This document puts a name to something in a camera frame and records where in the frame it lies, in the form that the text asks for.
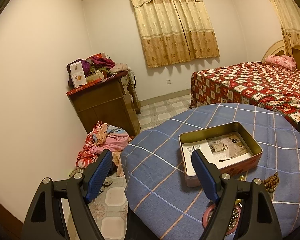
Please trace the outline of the pink bangle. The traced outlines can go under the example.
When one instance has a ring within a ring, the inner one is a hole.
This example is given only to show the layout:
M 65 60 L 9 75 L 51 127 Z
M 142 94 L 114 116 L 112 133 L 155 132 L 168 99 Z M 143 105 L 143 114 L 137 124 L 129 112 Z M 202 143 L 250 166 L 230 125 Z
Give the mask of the pink bangle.
M 212 218 L 212 215 L 214 213 L 216 205 L 213 203 L 210 203 L 210 205 L 208 206 L 208 208 L 205 210 L 203 217 L 202 217 L 202 224 L 203 224 L 203 228 L 205 229 L 210 221 L 210 219 Z M 235 205 L 233 211 L 232 211 L 232 215 L 229 221 L 229 225 L 226 231 L 226 236 L 230 235 L 232 233 L 234 233 L 236 231 L 237 228 L 237 224 L 239 221 L 239 217 L 241 215 L 241 205 Z

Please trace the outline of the red patchwork bedspread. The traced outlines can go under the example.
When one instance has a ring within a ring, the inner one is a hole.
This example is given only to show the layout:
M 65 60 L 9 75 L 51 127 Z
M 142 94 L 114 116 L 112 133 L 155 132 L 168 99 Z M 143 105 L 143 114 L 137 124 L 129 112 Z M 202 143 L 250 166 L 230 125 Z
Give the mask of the red patchwork bedspread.
M 215 103 L 254 105 L 282 114 L 293 126 L 300 121 L 300 70 L 245 62 L 194 72 L 192 108 Z

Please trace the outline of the pink pillow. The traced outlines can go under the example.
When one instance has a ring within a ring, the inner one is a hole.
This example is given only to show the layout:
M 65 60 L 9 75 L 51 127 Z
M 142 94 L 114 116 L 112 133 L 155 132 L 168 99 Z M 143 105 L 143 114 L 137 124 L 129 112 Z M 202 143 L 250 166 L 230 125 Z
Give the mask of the pink pillow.
M 287 55 L 269 55 L 265 58 L 265 63 L 275 64 L 289 70 L 296 70 L 297 64 L 293 57 Z

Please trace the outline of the printed paper leaflet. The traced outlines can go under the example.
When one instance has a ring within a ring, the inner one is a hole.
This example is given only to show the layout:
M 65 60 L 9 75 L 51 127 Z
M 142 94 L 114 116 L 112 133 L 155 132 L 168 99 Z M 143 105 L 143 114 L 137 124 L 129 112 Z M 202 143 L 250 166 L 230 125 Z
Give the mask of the printed paper leaflet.
M 181 146 L 185 158 L 186 174 L 195 176 L 191 155 L 200 150 L 208 162 L 218 169 L 228 167 L 252 157 L 238 132 L 228 133 L 220 137 L 204 139 L 197 142 L 183 143 Z

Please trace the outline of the pink metal tin box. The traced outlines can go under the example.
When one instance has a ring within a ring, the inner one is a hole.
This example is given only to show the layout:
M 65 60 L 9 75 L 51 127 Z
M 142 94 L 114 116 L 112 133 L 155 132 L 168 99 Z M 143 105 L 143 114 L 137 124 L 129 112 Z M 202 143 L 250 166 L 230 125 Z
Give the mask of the pink metal tin box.
M 191 163 L 195 150 L 200 150 L 208 162 L 231 176 L 255 168 L 263 152 L 259 143 L 239 122 L 181 133 L 179 145 L 188 187 L 200 185 Z

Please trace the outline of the blue plaid tablecloth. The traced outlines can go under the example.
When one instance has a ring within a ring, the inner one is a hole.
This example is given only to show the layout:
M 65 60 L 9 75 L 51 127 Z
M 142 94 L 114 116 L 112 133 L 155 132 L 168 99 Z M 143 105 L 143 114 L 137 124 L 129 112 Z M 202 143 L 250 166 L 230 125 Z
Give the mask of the blue plaid tablecloth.
M 126 239 L 300 239 L 300 129 L 279 113 L 198 107 L 121 157 Z

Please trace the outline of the pile of clothes on floor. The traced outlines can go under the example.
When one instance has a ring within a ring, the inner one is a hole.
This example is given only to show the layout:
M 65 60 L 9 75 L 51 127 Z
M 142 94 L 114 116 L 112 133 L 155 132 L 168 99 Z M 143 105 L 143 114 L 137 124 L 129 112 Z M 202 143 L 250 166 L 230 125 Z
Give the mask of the pile of clothes on floor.
M 78 153 L 76 167 L 87 168 L 91 163 L 97 161 L 104 150 L 109 150 L 113 156 L 116 175 L 124 175 L 121 152 L 128 146 L 131 138 L 121 127 L 112 126 L 108 123 L 98 121 L 93 130 L 87 135 L 82 150 Z

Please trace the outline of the beige curtain at right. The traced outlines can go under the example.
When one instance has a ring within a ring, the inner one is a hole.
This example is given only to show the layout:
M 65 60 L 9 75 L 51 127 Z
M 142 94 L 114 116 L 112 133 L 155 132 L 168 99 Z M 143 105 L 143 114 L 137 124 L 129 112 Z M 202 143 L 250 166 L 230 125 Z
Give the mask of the beige curtain at right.
M 270 0 L 281 24 L 285 50 L 292 56 L 293 48 L 300 47 L 300 8 L 294 0 Z

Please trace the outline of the brown wooden cabinet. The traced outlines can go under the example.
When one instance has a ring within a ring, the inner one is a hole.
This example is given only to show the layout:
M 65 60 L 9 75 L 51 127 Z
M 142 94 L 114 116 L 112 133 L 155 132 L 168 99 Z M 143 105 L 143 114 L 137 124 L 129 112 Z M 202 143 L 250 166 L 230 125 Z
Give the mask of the brown wooden cabinet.
M 121 127 L 130 136 L 140 133 L 140 104 L 129 72 L 115 74 L 68 98 L 88 133 L 98 121 Z

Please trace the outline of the white product box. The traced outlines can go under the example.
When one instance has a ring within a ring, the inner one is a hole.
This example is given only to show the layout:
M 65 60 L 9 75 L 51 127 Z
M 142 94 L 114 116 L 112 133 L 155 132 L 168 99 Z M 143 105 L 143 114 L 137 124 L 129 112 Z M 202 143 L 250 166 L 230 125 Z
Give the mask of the white product box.
M 75 62 L 70 65 L 70 76 L 75 88 L 87 84 L 87 80 L 85 78 L 85 73 L 81 61 Z

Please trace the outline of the flat red box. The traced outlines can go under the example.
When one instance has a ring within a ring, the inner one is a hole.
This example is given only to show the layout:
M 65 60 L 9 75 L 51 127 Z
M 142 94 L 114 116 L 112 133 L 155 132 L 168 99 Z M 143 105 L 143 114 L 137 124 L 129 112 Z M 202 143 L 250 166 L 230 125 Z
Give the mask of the flat red box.
M 72 90 L 66 92 L 66 95 L 70 96 L 72 94 L 75 94 L 75 93 L 77 93 L 77 92 L 79 92 L 81 90 L 87 89 L 87 88 L 89 88 L 91 86 L 94 86 L 94 85 L 96 85 L 98 83 L 101 83 L 101 82 L 102 82 L 102 79 L 97 79 L 97 80 L 95 80 L 93 82 L 87 83 L 85 85 L 79 86 L 78 88 L 75 88 L 75 89 L 72 89 Z

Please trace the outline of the pile of clothes on cabinet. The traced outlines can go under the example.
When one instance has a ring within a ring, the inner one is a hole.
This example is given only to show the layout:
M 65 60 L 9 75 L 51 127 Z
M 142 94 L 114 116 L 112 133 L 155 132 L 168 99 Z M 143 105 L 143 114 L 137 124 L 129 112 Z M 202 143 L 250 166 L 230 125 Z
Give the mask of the pile of clothes on cabinet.
M 69 74 L 68 87 L 73 89 L 75 88 L 71 76 L 70 76 L 70 65 L 81 61 L 83 70 L 85 73 L 85 78 L 87 83 L 93 82 L 97 79 L 106 79 L 120 72 L 128 72 L 130 68 L 125 63 L 115 63 L 110 58 L 106 57 L 105 53 L 99 53 L 90 56 L 87 59 L 77 59 L 69 63 L 66 67 L 66 70 Z

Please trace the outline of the beige patterned window curtain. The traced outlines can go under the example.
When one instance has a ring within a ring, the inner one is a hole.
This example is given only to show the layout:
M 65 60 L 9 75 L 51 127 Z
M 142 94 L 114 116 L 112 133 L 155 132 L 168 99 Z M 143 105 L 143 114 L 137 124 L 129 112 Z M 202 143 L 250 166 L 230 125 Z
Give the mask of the beige patterned window curtain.
M 219 57 L 203 0 L 130 0 L 148 68 Z

